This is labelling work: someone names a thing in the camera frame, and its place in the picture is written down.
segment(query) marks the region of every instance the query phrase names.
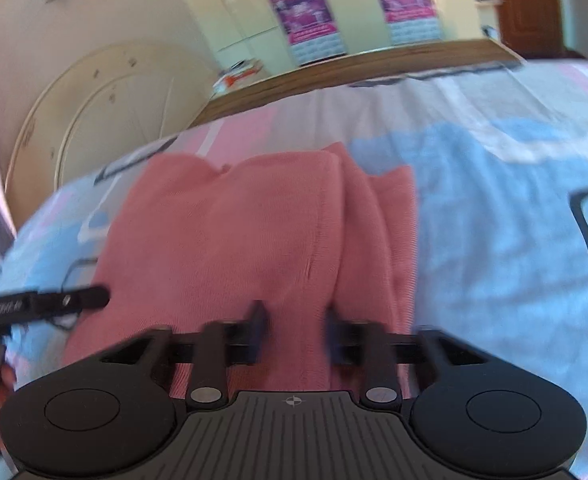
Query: blue patch on bedspread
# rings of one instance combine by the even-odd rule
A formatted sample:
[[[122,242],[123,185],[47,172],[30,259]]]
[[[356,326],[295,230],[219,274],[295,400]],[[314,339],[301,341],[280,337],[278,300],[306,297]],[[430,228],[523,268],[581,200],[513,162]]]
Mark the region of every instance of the blue patch on bedspread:
[[[522,142],[559,140],[551,127],[518,124],[495,126]],[[588,416],[588,251],[569,206],[571,193],[588,188],[588,162],[506,164],[454,124],[356,139],[349,149],[370,174],[414,170],[416,324],[559,384]],[[572,471],[588,473],[588,437]]]

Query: metal screw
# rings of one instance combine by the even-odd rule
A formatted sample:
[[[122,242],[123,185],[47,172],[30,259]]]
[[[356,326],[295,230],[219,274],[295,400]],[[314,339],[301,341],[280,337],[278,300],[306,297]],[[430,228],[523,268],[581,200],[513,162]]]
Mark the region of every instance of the metal screw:
[[[222,393],[216,388],[204,386],[202,388],[196,388],[190,394],[190,397],[192,400],[200,402],[201,404],[208,404],[210,402],[216,402],[219,400],[222,397]]]
[[[370,388],[369,390],[367,390],[367,393],[365,393],[365,396],[372,402],[377,402],[379,404],[392,402],[393,400],[396,400],[396,398],[398,397],[394,390],[392,390],[391,388],[383,387]]]

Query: pink cloth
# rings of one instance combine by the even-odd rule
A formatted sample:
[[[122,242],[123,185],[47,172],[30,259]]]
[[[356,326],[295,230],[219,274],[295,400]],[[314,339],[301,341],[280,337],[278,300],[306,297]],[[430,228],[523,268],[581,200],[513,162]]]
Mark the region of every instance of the pink cloth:
[[[325,309],[409,332],[416,199],[409,168],[365,175],[342,144],[261,155],[216,170],[157,155],[112,223],[95,282],[112,292],[84,316],[64,354],[74,362],[147,328],[197,332],[241,319],[263,300],[270,330],[260,364],[235,367],[230,390],[339,387],[325,351]],[[175,375],[183,397],[188,366]]]

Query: crosshair symbol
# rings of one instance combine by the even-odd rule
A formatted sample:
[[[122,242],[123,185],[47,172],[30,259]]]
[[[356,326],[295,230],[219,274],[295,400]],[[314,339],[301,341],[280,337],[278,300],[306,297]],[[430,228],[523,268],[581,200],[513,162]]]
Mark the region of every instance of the crosshair symbol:
[[[291,396],[291,397],[288,397],[287,399],[285,399],[283,402],[288,403],[292,408],[294,408],[294,406],[298,406],[300,403],[305,402],[305,401],[303,399],[301,399],[300,397]]]

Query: ribbed gray plate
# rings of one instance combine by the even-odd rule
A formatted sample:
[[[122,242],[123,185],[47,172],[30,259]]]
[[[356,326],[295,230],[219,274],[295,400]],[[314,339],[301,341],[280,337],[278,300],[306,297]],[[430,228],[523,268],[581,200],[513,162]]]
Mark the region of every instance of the ribbed gray plate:
[[[161,453],[114,480],[463,480],[426,455],[391,413],[347,392],[241,392],[191,415]],[[36,480],[19,473],[16,480]],[[571,480],[567,472],[549,476]]]

